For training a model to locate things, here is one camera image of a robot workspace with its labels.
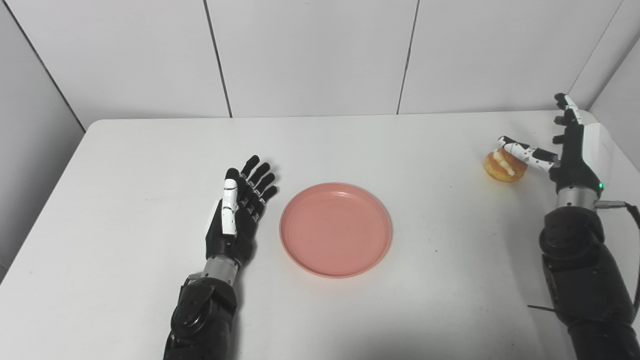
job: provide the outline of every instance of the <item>wall seam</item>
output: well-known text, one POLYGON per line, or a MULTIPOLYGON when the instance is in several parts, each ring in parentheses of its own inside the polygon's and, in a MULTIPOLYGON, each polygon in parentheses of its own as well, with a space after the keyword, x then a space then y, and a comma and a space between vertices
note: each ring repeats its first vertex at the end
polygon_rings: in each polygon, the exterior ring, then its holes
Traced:
POLYGON ((209 33, 211 34, 211 42, 213 43, 213 51, 216 53, 216 61, 218 62, 218 72, 220 73, 220 81, 222 82, 222 91, 225 93, 225 101, 227 102, 227 110, 229 111, 229 117, 234 117, 231 112, 231 103, 229 102, 229 94, 227 93, 227 84, 225 82, 225 75, 222 73, 222 62, 220 62, 220 54, 218 53, 218 43, 216 42, 216 35, 213 33, 213 24, 211 24, 211 14, 209 13, 209 4, 207 0, 202 0, 204 4, 204 12, 207 15, 207 23, 209 24, 209 33))
POLYGON ((584 72, 584 69, 587 67, 587 64, 591 60, 591 57, 593 56, 593 53, 595 53, 596 49, 598 49, 598 46, 600 45, 600 42, 602 41, 602 38, 607 33, 607 30, 609 29, 609 26, 611 26, 611 23, 613 22, 613 19, 616 17, 616 14, 618 14, 618 10, 620 10, 620 7, 622 6, 622 3, 624 3, 624 2, 625 2, 625 0, 620 0, 620 3, 618 4, 618 7, 616 8, 616 11, 611 16, 611 19, 609 19, 609 22, 607 23, 607 26, 604 28, 604 31, 602 31, 602 34, 600 34, 600 38, 598 38, 598 42, 596 43, 596 46, 594 46, 593 49, 591 50, 591 53, 589 53, 589 56, 587 57, 587 61, 584 62, 584 65, 580 69, 580 72, 578 73, 578 76, 573 81, 573 84, 571 84, 571 87, 569 88, 569 91, 567 91, 567 94, 569 94, 571 92, 571 90, 573 90, 573 87, 578 82, 578 79, 580 79, 580 76, 584 72))
POLYGON ((76 113, 74 112, 73 108, 71 107, 71 105, 69 104, 69 102, 67 101, 67 98, 65 97, 65 94, 62 93, 62 90, 60 90, 60 87, 58 86, 58 84, 56 83, 56 80, 53 78, 53 76, 51 75, 51 72, 49 71, 49 69, 47 68, 47 65, 45 65, 44 61, 42 61, 42 58, 40 57, 40 54, 38 54, 38 51, 36 50, 36 48, 33 46, 33 43, 31 42, 31 40, 29 39, 29 37, 27 36, 27 33, 24 31, 24 29, 22 28, 22 25, 20 25, 20 22, 18 22, 18 19, 15 17, 15 15, 13 14, 13 11, 11 11, 11 8, 9 7, 9 4, 6 3, 6 0, 2 0, 4 7, 6 7, 7 11, 9 12, 9 14, 11 15, 11 18, 13 19, 13 21, 15 22, 15 24, 18 26, 18 29, 20 29, 20 32, 22 33, 22 36, 24 36, 24 39, 27 40, 27 43, 29 44, 31 50, 33 51, 33 53, 35 54, 36 58, 38 58, 38 61, 40 62, 42 68, 45 70, 45 72, 47 73, 49 79, 51 80, 51 82, 53 83, 53 86, 56 88, 56 90, 58 91, 58 93, 60 94, 60 97, 62 97, 62 101, 65 102, 65 105, 67 105, 67 108, 69 109, 69 111, 71 111, 71 114, 74 116, 74 119, 76 120, 78 126, 80 126, 80 128, 82 129, 82 131, 84 133, 86 133, 86 129, 84 128, 84 126, 82 125, 82 123, 80 122, 80 120, 78 119, 78 116, 76 115, 76 113))
POLYGON ((622 66, 622 63, 625 62, 625 60, 629 56, 629 53, 631 53, 631 50, 633 50, 633 48, 637 45, 639 40, 640 40, 640 30, 636 33, 633 40, 631 41, 629 46, 625 49, 625 52, 622 54, 622 56, 620 56, 620 59, 618 60, 618 62, 616 62, 613 69, 611 69, 611 71, 609 72, 609 75, 607 75, 605 80, 602 82, 602 85, 600 86, 596 94, 593 96, 593 99, 587 105, 586 107, 587 111, 591 111, 591 108, 595 104, 596 100, 600 97, 600 94, 602 94, 602 92, 607 87, 609 82, 611 82, 611 79, 616 75, 616 72, 618 71, 618 69, 620 69, 620 67, 622 66))
POLYGON ((406 71, 409 69, 409 58, 411 58, 411 46, 413 45, 413 34, 415 33, 415 23, 418 21, 418 9, 420 8, 420 0, 415 4, 415 15, 413 16, 413 26, 411 28, 411 37, 409 38, 409 50, 406 52, 406 62, 404 63, 404 73, 402 76, 402 85, 400 86, 400 97, 398 98, 398 107, 396 115, 400 114, 400 104, 402 103, 402 92, 404 92, 404 81, 406 80, 406 71))

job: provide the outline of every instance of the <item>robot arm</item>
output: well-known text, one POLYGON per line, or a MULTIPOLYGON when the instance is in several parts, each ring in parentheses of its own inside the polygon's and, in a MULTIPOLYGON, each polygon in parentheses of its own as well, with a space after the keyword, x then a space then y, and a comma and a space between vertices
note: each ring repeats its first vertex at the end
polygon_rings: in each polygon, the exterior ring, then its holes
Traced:
POLYGON ((611 159, 606 149, 593 149, 603 144, 594 141, 593 135, 604 132, 587 128, 604 128, 583 125, 575 103, 565 94, 555 98, 564 110, 555 122, 565 127, 564 134, 554 138, 563 145, 562 157, 548 170, 556 183, 557 208, 545 216, 540 234, 553 311, 567 325, 578 360, 640 359, 631 328, 637 308, 604 243, 604 229, 596 213, 597 208, 622 206, 633 213, 635 207, 599 201, 604 187, 596 171, 602 173, 602 165, 610 165, 611 159))
POLYGON ((267 201, 278 191, 267 188, 275 176, 253 156, 244 169, 227 171, 222 199, 213 212, 202 272, 191 274, 182 287, 171 317, 164 360, 222 360, 237 311, 236 275, 253 255, 257 223, 267 201))

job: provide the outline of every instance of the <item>white wall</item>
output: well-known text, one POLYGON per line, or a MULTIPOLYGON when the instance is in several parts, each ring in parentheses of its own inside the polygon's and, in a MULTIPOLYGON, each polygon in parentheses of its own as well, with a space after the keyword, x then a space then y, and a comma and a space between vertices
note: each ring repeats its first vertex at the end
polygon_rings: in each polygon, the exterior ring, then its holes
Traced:
POLYGON ((0 3, 0 279, 82 135, 0 3))
POLYGON ((416 0, 208 0, 237 117, 396 113, 416 0))
POLYGON ((586 106, 640 22, 621 1, 422 0, 400 113, 544 110, 557 92, 586 106))
POLYGON ((640 42, 598 96, 591 112, 640 169, 640 42))
POLYGON ((202 1, 6 2, 85 127, 229 116, 202 1))
POLYGON ((84 124, 582 107, 640 0, 7 0, 84 124))

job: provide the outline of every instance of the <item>cable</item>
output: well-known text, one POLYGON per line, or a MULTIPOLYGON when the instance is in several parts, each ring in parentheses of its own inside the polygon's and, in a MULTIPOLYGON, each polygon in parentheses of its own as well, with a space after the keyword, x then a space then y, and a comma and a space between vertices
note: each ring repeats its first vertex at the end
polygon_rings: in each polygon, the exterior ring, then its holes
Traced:
MULTIPOLYGON (((631 217, 634 218, 638 229, 640 229, 640 211, 638 211, 638 207, 628 202, 625 202, 625 207, 629 214, 631 214, 631 217)), ((638 314, 638 309, 640 309, 640 265, 638 265, 638 279, 636 283, 636 294, 634 295, 634 310, 636 311, 636 315, 638 314)))
POLYGON ((609 319, 609 315, 611 314, 612 309, 607 309, 606 312, 604 314, 602 314, 602 316, 584 316, 584 315, 581 315, 581 314, 572 313, 571 311, 552 309, 551 307, 546 307, 546 306, 527 305, 527 307, 529 307, 531 309, 544 310, 544 311, 549 311, 550 313, 555 313, 555 314, 560 314, 560 315, 573 317, 573 318, 576 319, 574 321, 574 323, 580 322, 580 321, 592 321, 592 322, 616 323, 616 324, 620 324, 620 325, 628 325, 628 324, 623 323, 623 322, 618 322, 618 321, 614 321, 614 320, 609 319))

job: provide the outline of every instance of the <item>white table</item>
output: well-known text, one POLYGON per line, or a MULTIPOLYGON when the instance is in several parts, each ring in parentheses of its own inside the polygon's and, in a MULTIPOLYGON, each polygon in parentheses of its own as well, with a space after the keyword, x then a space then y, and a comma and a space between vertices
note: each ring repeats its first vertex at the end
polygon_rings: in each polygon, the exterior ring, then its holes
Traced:
MULTIPOLYGON (((526 306, 550 305, 538 235, 554 184, 482 168, 500 135, 560 151, 558 113, 100 121, 0 286, 0 359, 161 359, 225 171, 254 153, 281 191, 236 283, 237 359, 574 358, 555 315, 526 306), (284 206, 327 181, 370 191, 393 224, 383 261, 349 279, 302 270, 280 244, 284 206)), ((604 199, 640 204, 639 184, 616 149, 604 199)), ((633 291, 637 229, 601 216, 633 291)))

